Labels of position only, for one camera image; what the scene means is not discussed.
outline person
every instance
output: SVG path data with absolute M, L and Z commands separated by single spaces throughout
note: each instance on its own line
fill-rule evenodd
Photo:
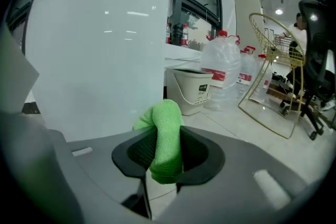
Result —
M 301 15 L 301 13 L 298 13 L 296 15 L 296 23 L 291 24 L 288 27 L 289 32 L 284 32 L 283 34 L 277 36 L 277 38 L 285 38 L 285 37 L 290 37 L 291 38 L 291 43 L 289 45 L 289 56 L 290 57 L 298 57 L 301 58 L 300 56 L 301 51 L 296 49 L 297 43 L 295 39 L 299 42 L 303 53 L 306 54 L 307 51 L 307 21 L 306 19 Z M 289 92 L 288 95 L 290 95 L 292 98 L 296 98 L 296 96 L 299 94 L 300 91 L 300 80 L 301 80 L 301 70 L 300 68 L 295 68 L 294 70 L 291 70 L 287 75 L 287 85 L 289 88 L 293 89 L 293 85 L 291 81 L 293 81 L 293 73 L 295 72 L 295 87 L 294 87 L 294 93 Z M 329 102 L 325 104 L 321 104 L 318 108 L 319 111 L 326 111 L 329 110 L 333 107 L 335 107 L 335 99 L 332 98 Z

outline floor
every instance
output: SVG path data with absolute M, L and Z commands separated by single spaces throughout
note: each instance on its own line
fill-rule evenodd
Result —
M 280 100 L 271 99 L 271 103 L 276 104 L 277 108 L 280 102 Z M 279 124 L 279 116 L 274 111 L 271 112 L 267 107 L 266 109 L 259 107 L 260 113 L 254 110 L 254 115 L 259 113 L 259 117 L 267 119 L 267 124 L 271 126 L 280 125 L 279 130 L 281 126 L 285 132 L 291 130 L 288 128 L 289 124 L 286 126 Z M 324 134 L 318 135 L 312 141 L 308 134 L 312 132 L 313 127 L 306 117 L 299 119 L 290 139 L 285 139 L 266 129 L 237 106 L 228 107 L 224 112 L 203 109 L 202 112 L 194 115 L 183 116 L 183 120 L 186 126 L 241 139 L 259 146 L 294 170 L 308 184 L 321 179 L 335 157 L 336 132 L 324 128 Z M 156 183 L 151 179 L 150 172 L 147 174 L 147 182 L 150 206 L 155 219 L 176 197 L 176 186 Z

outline gold wire chair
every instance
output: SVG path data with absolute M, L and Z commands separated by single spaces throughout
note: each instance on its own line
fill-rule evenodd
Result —
M 276 45 L 274 42 L 270 41 L 265 35 L 264 35 L 264 30 L 260 31 L 260 29 L 258 28 L 255 18 L 256 16 L 261 16 L 263 18 L 267 18 L 268 20 L 271 20 L 272 22 L 276 23 L 277 25 L 279 25 L 280 27 L 283 28 L 284 32 L 289 33 L 291 35 L 291 37 L 293 38 L 293 40 L 298 44 L 297 47 L 290 47 L 289 45 L 285 45 L 282 43 L 279 43 L 278 45 Z M 258 42 L 260 44 L 260 47 L 263 51 L 263 53 L 266 55 L 265 61 L 262 64 L 262 67 L 258 73 L 258 76 L 256 77 L 256 79 L 254 80 L 254 82 L 252 83 L 251 87 L 249 88 L 249 90 L 246 92 L 246 94 L 244 95 L 244 97 L 240 100 L 238 107 L 243 110 L 247 115 L 249 115 L 252 119 L 254 119 L 255 121 L 257 121 L 258 123 L 260 123 L 262 126 L 264 126 L 265 128 L 271 130 L 272 132 L 280 135 L 281 137 L 284 137 L 286 139 L 290 139 L 293 131 L 295 129 L 297 120 L 299 118 L 300 115 L 300 111 L 301 111 L 301 104 L 302 104 L 302 96 L 303 96 L 303 65 L 305 64 L 305 55 L 303 52 L 302 47 L 300 46 L 299 42 L 295 39 L 295 36 L 281 23 L 277 22 L 276 20 L 274 20 L 273 18 L 260 14 L 260 13 L 251 13 L 249 16 L 249 20 L 252 24 L 252 27 L 255 31 L 255 34 L 257 36 Z M 251 99 L 251 96 L 254 94 L 257 86 L 260 84 L 263 76 L 266 73 L 266 70 L 269 68 L 270 63 L 272 62 L 276 62 L 278 64 L 281 65 L 285 65 L 288 66 L 290 68 L 292 68 L 292 72 L 293 72 L 293 80 L 295 81 L 295 72 L 294 70 L 296 68 L 300 68 L 301 71 L 301 82 L 300 82 L 300 90 L 301 90 L 301 95 L 300 95 L 300 100 L 299 100 L 299 107 L 298 107 L 298 111 L 295 111 L 295 113 L 297 113 L 297 115 L 294 115 L 291 110 L 292 107 L 292 102 L 293 99 L 291 98 L 290 100 L 290 104 L 289 104 L 289 109 L 288 110 L 284 110 L 287 111 L 288 113 L 283 114 L 281 113 L 279 110 L 279 108 L 274 108 L 274 106 L 272 107 L 269 104 L 266 103 L 259 103 L 253 99 Z M 294 95 L 294 89 L 295 89 L 295 84 L 293 83 L 293 90 L 292 90 L 292 94 Z M 265 110 L 270 109 L 270 113 L 265 114 Z M 262 122 L 261 119 L 258 119 L 258 115 L 262 115 L 263 117 L 265 117 L 265 115 L 267 115 L 269 122 L 272 122 L 271 124 L 274 125 L 273 123 L 275 122 L 274 117 L 277 117 L 276 115 L 280 115 L 281 118 L 277 121 L 278 124 L 281 125 L 281 123 L 288 125 L 290 122 L 290 118 L 292 119 L 293 122 L 293 128 L 292 129 L 288 129 L 288 131 L 290 132 L 289 136 L 283 134 L 283 126 L 281 126 L 281 128 L 278 128 L 278 126 L 268 126 L 270 124 L 266 124 L 265 121 Z

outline black office chair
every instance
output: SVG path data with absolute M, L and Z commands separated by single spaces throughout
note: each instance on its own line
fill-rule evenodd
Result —
M 301 116 L 307 115 L 313 124 L 315 131 L 309 137 L 314 140 L 317 134 L 323 134 L 323 124 L 313 114 L 309 103 L 314 95 L 322 102 L 328 102 L 335 93 L 335 74 L 326 69 L 328 57 L 333 58 L 335 66 L 335 38 L 330 24 L 331 12 L 325 0 L 302 0 L 299 2 L 299 8 L 307 20 L 307 52 L 306 63 L 303 67 L 306 103 L 302 108 Z M 280 106 L 283 107 L 285 103 L 288 104 L 290 101 L 284 100 Z M 295 111 L 298 107 L 298 103 L 293 103 L 291 109 Z M 282 114 L 288 113 L 288 110 L 289 106 L 284 107 Z

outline white bucket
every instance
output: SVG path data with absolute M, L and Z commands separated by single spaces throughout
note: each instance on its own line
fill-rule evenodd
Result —
M 185 100 L 196 103 L 207 98 L 213 74 L 188 68 L 173 69 L 173 73 Z

